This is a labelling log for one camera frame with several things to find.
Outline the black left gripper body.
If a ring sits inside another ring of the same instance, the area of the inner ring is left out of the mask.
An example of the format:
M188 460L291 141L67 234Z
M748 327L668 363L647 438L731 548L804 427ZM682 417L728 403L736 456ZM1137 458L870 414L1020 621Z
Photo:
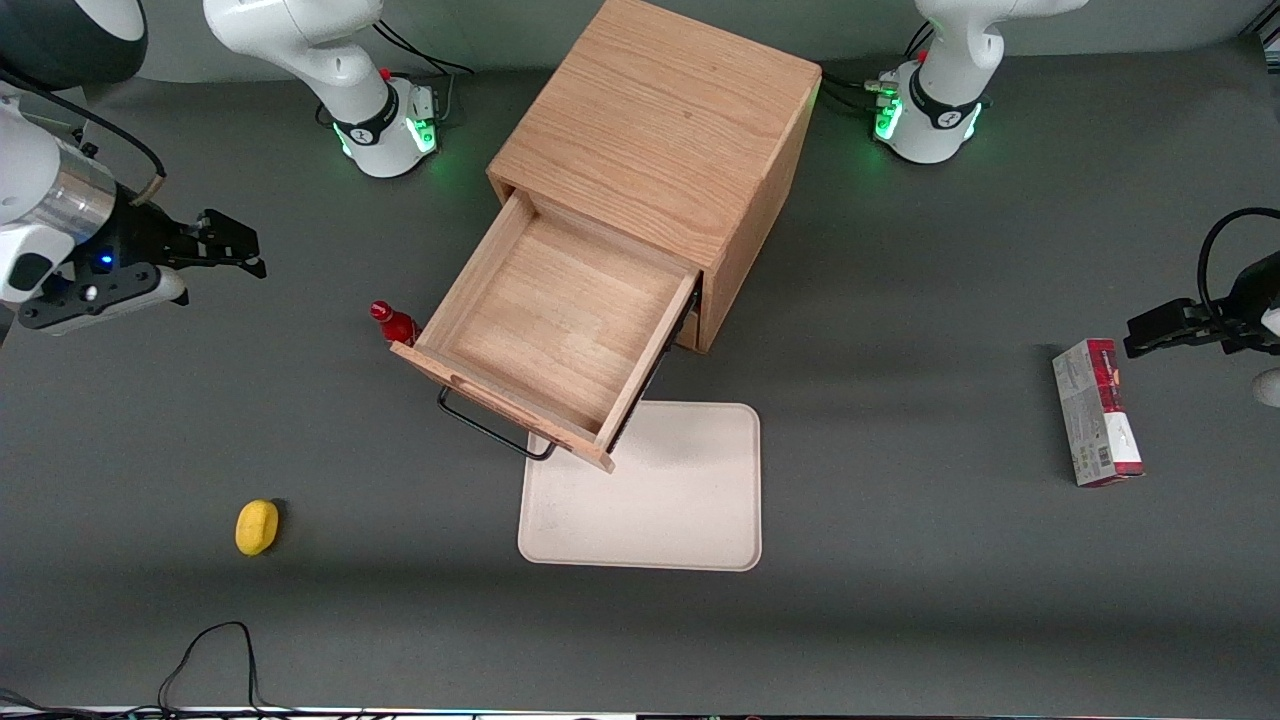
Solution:
M1272 252L1242 270L1229 293L1215 302L1222 334L1220 346L1225 354L1254 350L1279 355L1277 331L1263 319L1277 310L1277 296L1279 252Z

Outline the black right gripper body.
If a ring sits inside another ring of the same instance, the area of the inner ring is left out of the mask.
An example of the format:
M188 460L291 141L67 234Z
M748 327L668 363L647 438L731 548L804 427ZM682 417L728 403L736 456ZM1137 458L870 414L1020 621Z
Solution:
M160 229L173 220L155 204L118 200L95 236L95 273L105 274L136 263L160 264Z

